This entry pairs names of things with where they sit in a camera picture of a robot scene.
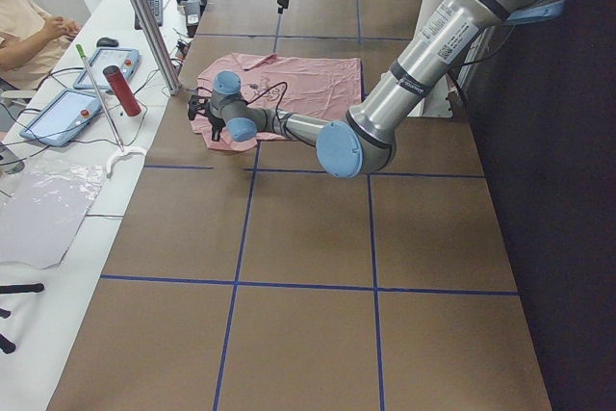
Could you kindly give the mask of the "pink Snoopy t-shirt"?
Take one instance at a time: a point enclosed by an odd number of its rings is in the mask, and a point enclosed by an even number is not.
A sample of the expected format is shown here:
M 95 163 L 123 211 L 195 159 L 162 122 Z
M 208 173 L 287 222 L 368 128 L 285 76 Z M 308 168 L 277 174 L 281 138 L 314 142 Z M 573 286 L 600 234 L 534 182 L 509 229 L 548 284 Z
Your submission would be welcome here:
M 236 73 L 243 97 L 252 107 L 278 108 L 325 120 L 341 118 L 362 101 L 358 58 L 327 59 L 227 54 L 197 77 L 200 96 L 208 96 L 222 71 Z

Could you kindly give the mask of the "white plastic hanger hook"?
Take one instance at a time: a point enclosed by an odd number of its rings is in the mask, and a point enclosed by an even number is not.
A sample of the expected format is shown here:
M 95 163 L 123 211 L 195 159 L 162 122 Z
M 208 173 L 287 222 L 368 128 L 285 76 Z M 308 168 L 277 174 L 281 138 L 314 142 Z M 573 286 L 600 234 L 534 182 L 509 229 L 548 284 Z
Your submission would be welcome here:
M 111 178 L 113 175 L 113 168 L 116 162 L 123 160 L 126 157 L 132 155 L 145 156 L 147 151 L 139 146 L 120 146 L 106 161 L 105 174 L 107 178 Z

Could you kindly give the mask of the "red cylindrical bottle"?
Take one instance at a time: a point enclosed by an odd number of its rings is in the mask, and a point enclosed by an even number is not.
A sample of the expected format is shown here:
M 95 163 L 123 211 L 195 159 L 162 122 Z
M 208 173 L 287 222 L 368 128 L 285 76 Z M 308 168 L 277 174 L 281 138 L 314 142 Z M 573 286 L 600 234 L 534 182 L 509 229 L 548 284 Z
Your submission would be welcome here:
M 128 86 L 120 68 L 116 65 L 108 65 L 103 69 L 103 75 L 124 110 L 124 113 L 128 116 L 139 115 L 141 113 L 141 106 Z

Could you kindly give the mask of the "black keyboard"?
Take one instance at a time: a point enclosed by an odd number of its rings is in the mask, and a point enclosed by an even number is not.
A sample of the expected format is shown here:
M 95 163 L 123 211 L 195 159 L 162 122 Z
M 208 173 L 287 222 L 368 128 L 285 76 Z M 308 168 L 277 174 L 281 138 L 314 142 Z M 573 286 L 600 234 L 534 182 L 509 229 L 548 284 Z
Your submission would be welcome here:
M 156 24 L 162 26 L 164 22 L 163 0 L 146 0 L 149 9 L 152 11 Z

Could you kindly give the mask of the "black computer mouse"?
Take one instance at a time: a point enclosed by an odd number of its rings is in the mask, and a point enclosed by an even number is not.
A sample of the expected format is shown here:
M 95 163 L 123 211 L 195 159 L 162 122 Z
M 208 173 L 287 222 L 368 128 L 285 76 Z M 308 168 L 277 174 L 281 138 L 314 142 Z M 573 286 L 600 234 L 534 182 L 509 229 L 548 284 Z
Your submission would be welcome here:
M 119 42 L 118 42 L 117 39 L 103 37 L 103 38 L 100 38 L 96 42 L 96 46 L 97 47 L 118 47 L 119 46 Z

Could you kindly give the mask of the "near blue teach pendant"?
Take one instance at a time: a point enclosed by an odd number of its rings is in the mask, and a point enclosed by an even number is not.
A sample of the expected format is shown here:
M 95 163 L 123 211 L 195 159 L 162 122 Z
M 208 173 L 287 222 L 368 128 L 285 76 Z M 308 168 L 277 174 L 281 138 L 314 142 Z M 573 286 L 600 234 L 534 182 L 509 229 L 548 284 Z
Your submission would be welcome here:
M 102 109 L 91 92 L 62 90 L 20 131 L 29 141 L 60 147 L 72 141 Z

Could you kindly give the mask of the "green tipped metal rod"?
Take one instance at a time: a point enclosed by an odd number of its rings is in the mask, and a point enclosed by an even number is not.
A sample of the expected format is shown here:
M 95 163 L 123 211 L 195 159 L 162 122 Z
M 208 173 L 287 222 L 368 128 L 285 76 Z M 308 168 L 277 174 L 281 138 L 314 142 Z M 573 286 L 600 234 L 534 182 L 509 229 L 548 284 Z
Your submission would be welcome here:
M 122 138 L 121 138 L 121 136 L 120 136 L 120 134 L 119 134 L 119 132 L 118 132 L 118 130 L 116 128 L 116 124 L 115 124 L 115 122 L 114 122 L 114 120 L 113 120 L 113 118 L 112 118 L 112 116 L 111 116 L 111 114 L 110 114 L 110 112 L 109 112 L 109 110 L 107 108 L 107 105 L 105 103 L 105 96 L 103 95 L 102 90 L 99 88 L 98 84 L 96 83 L 95 76 L 94 76 L 94 74 L 93 74 L 93 72 L 91 70 L 91 67 L 90 67 L 89 59 L 88 59 L 88 57 L 87 57 L 87 55 L 86 55 L 86 53 L 85 53 L 85 51 L 83 49 L 83 46 L 81 44 L 77 43 L 75 45 L 75 47 L 76 47 L 78 55 L 79 55 L 79 57 L 80 57 L 80 59 L 81 59 L 81 61 L 83 63 L 84 70 L 86 71 L 86 73 L 87 73 L 87 75 L 88 75 L 88 77 L 90 79 L 90 83 L 91 83 L 91 85 L 92 85 L 92 87 L 94 89 L 94 92 L 96 93 L 97 97 L 99 98 L 99 100 L 101 102 L 103 113 L 104 113 L 105 117 L 108 120 L 108 123 L 110 125 L 111 130 L 112 130 L 112 134 L 113 134 L 114 139 L 115 139 L 115 143 L 118 146 L 120 152 L 123 153 L 124 152 L 123 140 L 122 140 Z

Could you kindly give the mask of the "clear plastic bag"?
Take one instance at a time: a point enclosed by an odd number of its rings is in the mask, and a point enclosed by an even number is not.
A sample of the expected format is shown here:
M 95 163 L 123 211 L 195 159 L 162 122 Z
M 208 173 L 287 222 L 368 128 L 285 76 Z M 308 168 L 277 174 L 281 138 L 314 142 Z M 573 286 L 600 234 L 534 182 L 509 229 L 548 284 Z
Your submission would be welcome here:
M 1 207 L 1 262 L 44 270 L 72 244 L 106 177 L 101 165 L 39 161 Z

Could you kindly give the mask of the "seated person beige shirt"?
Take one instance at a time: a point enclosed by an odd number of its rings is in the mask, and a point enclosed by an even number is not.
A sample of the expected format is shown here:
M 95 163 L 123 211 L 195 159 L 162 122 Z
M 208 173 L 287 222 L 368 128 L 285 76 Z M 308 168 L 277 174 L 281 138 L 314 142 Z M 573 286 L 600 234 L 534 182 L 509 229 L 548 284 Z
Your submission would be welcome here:
M 1 0 L 1 80 L 35 90 L 80 32 L 75 20 L 33 0 Z

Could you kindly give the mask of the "aluminium frame post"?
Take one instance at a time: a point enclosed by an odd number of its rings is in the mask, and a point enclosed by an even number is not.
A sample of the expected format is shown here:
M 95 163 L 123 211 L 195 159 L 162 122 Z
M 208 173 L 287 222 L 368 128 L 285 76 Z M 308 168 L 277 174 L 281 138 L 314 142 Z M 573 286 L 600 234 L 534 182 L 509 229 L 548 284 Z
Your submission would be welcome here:
M 151 11 L 147 0 L 129 0 L 134 12 L 139 19 L 142 31 L 145 35 L 150 51 L 164 78 L 170 95 L 176 95 L 181 89 L 178 73 L 167 52 L 164 38 L 156 22 L 154 13 Z

